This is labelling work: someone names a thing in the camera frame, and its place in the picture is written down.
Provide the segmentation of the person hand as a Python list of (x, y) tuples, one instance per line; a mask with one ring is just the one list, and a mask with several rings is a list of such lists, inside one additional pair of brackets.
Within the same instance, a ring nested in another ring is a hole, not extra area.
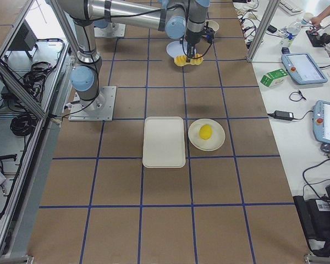
[(310, 23), (315, 26), (315, 27), (320, 27), (320, 23), (322, 21), (322, 18), (320, 18), (319, 16), (315, 16), (315, 17), (312, 17), (310, 19)]

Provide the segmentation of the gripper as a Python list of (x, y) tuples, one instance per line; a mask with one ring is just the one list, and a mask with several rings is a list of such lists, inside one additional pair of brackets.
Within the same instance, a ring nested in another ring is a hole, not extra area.
[(192, 20), (187, 22), (185, 39), (189, 44), (186, 48), (188, 58), (195, 58), (195, 45), (200, 42), (200, 38), (204, 34), (204, 23), (204, 21), (193, 22)]

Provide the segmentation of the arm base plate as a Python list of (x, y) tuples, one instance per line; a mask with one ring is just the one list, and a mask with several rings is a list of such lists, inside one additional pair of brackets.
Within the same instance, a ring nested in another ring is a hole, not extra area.
[(97, 39), (114, 39), (123, 38), (125, 35), (126, 25), (118, 23), (108, 23), (106, 27), (94, 27), (95, 38)]
[(73, 104), (70, 109), (68, 119), (71, 122), (98, 122), (112, 121), (114, 104), (116, 100), (117, 87), (103, 86), (100, 93), (89, 105), (90, 102), (80, 99), (79, 94), (75, 93), (75, 99), (79, 102)]

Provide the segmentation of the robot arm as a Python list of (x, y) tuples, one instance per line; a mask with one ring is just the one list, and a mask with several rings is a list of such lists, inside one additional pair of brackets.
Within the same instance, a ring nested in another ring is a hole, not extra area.
[(58, 4), (75, 26), (80, 65), (72, 71), (70, 81), (84, 111), (97, 111), (106, 103), (99, 87), (102, 59), (95, 41), (97, 21), (163, 31), (171, 39), (184, 39), (184, 63), (198, 65), (203, 60), (195, 46), (208, 33), (209, 1), (161, 1), (159, 8), (127, 1), (58, 1)]

